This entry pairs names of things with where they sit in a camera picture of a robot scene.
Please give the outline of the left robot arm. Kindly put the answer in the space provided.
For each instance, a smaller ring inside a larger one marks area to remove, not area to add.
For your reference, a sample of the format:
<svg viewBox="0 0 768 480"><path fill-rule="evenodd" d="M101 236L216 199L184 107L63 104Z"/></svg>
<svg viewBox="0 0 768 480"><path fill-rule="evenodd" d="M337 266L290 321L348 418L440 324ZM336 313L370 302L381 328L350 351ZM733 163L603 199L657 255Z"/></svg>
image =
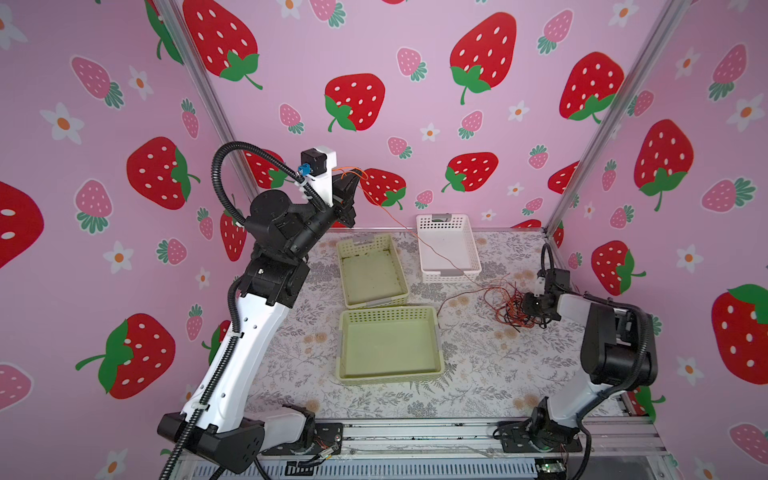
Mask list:
<svg viewBox="0 0 768 480"><path fill-rule="evenodd" d="M242 215L225 192L221 169L227 155L250 153L276 167L294 182L307 201L293 202L282 190L254 198ZM223 144L214 154L211 180L225 210L253 236L251 260L227 292L230 329L199 389L183 410L163 416L157 432L174 447L160 473L169 479L183 453L215 465L213 476L245 472L260 464L260 454L275 448L300 453L315 445L316 421L309 410L284 405L256 419L244 415L247 396L268 346L291 309L310 272L308 254L339 223L355 224L358 177L335 173L337 154L315 147L301 154L292 169L263 149L242 141Z"/></svg>

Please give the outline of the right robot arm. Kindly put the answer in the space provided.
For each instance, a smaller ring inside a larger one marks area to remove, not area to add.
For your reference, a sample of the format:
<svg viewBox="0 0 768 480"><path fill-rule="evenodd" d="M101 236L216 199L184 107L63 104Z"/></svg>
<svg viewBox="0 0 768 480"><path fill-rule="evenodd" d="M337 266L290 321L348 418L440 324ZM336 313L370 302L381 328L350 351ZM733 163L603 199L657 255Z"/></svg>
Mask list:
<svg viewBox="0 0 768 480"><path fill-rule="evenodd" d="M575 293L570 273L557 268L543 246L538 277L543 291L526 293L522 311L530 320L571 320L584 326L582 372L555 395L544 398L527 422L529 441L539 450L570 444L583 420L614 395L649 386L658 375L652 317L637 306Z"/></svg>

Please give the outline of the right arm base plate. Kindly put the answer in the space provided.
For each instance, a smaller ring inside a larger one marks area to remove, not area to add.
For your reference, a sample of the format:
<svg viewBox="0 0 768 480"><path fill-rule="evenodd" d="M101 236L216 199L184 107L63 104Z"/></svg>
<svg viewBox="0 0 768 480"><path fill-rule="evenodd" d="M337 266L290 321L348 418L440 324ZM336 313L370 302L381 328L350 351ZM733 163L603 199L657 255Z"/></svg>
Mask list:
<svg viewBox="0 0 768 480"><path fill-rule="evenodd" d="M501 422L492 433L505 453L580 453L583 446L578 428L532 426L525 422Z"/></svg>

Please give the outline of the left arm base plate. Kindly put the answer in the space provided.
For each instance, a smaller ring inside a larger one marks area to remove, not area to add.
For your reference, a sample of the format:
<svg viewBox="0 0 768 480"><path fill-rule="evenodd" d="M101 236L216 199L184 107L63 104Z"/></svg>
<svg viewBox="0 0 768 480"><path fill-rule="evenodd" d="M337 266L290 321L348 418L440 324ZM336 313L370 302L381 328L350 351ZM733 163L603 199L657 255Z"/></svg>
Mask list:
<svg viewBox="0 0 768 480"><path fill-rule="evenodd" d="M266 456L305 456L312 457L324 452L338 454L343 442L344 424L339 422L320 422L305 428L300 438L293 443L283 443L270 449L263 449L260 454Z"/></svg>

